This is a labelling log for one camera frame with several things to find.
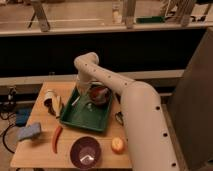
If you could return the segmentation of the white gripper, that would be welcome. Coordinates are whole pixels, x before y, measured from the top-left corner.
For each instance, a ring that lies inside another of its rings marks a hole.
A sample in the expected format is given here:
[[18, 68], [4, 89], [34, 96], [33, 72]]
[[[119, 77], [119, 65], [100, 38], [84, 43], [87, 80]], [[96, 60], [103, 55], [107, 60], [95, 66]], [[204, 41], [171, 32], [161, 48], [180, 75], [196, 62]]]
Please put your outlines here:
[[93, 79], [89, 81], [82, 81], [79, 77], [76, 77], [76, 88], [80, 95], [85, 94], [91, 87]]

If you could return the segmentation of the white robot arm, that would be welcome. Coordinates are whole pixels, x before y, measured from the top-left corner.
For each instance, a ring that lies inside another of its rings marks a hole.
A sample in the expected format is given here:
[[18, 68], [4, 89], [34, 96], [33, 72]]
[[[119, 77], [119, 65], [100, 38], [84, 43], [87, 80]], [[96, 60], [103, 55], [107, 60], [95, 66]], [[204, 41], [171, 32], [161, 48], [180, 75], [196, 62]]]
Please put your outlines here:
[[161, 98], [150, 84], [100, 67], [94, 52], [76, 57], [74, 66], [81, 85], [96, 79], [121, 96], [133, 171], [180, 171]]

